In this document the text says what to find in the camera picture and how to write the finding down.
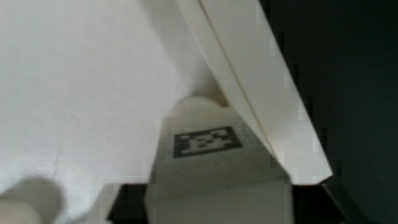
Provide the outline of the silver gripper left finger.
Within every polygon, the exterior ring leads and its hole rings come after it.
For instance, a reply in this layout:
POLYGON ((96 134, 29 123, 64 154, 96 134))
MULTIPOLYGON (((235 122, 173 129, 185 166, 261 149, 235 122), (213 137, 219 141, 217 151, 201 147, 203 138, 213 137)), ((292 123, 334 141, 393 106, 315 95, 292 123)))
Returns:
POLYGON ((146 184, 121 185, 107 215, 107 221, 110 224, 149 224, 144 205, 146 190, 146 184))

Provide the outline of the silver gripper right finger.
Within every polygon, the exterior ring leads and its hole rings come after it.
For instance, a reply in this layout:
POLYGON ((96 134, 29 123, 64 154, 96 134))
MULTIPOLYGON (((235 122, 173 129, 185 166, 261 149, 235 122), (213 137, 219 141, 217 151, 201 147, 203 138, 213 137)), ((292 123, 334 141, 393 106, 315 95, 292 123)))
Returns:
POLYGON ((324 185, 293 187, 295 224, 345 224, 345 215, 324 185))

